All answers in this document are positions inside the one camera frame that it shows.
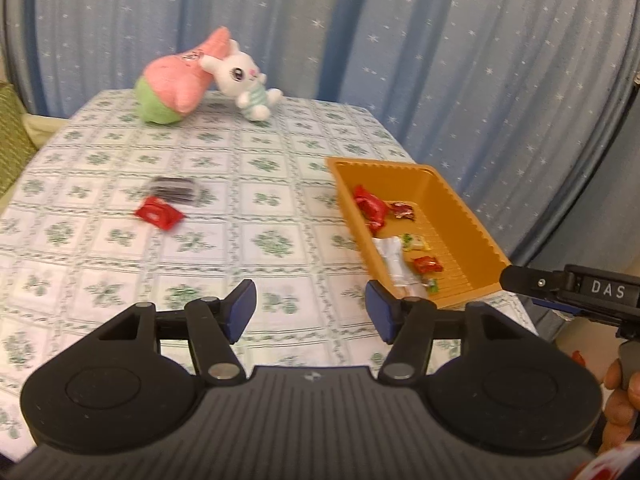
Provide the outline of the person's right hand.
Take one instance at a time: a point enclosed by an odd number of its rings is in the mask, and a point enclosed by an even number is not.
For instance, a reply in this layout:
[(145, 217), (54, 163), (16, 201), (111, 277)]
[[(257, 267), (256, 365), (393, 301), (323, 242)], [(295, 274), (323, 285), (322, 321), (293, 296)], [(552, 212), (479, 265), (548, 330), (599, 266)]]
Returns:
[(622, 366), (616, 359), (608, 368), (603, 385), (612, 393), (608, 397), (604, 408), (606, 420), (602, 432), (602, 444), (599, 454), (608, 452), (611, 448), (626, 442), (634, 430), (640, 408), (640, 377), (634, 373), (629, 379), (626, 389), (622, 387)]

